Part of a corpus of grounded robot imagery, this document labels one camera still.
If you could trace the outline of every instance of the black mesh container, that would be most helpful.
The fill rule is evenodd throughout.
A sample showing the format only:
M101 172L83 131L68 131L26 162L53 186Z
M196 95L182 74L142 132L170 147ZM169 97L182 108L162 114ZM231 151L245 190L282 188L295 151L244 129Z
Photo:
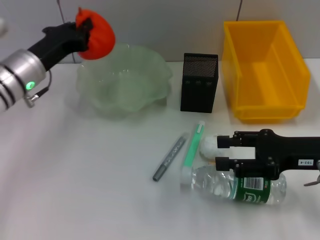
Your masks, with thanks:
M212 113L218 78L218 55L185 53L180 110Z

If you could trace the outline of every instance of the red toy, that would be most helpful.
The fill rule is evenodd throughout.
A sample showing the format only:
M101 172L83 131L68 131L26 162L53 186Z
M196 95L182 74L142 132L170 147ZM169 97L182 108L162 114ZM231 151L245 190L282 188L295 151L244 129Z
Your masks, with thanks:
M115 46L116 37L109 23L98 13L81 9L76 15L76 26L80 26L84 20L90 18L93 23L93 29L90 31L88 42L88 50L78 52L78 54L86 60L96 60L108 55Z

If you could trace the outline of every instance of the green bottle label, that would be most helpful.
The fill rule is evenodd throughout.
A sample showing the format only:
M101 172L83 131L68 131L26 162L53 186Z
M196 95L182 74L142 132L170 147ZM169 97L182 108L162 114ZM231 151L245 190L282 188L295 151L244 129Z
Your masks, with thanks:
M248 203L266 203L270 194L271 181L263 177L238 178L234 199Z

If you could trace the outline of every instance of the white tabletop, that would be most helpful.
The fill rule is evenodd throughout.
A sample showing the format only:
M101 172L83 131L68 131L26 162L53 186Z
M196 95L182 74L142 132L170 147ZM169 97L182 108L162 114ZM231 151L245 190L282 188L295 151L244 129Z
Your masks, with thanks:
M224 135L271 128L283 136L320 136L320 59L306 62L312 75L307 107L277 125L235 119L222 73L212 114L180 112L181 62L169 63L174 76L167 106L103 119L79 100L78 65L55 66L51 89L34 108L20 101L0 116L0 239L318 238L320 186L303 187L317 171L285 172L287 196L278 207L208 202L181 193L182 153L159 182L152 181L174 141L199 120Z

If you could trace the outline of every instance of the yellow plastic bin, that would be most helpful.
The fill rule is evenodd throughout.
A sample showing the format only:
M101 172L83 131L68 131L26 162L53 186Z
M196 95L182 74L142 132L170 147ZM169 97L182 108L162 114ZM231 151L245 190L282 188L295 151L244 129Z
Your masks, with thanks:
M228 102L245 122L278 122L305 108L309 70L284 21L224 22Z

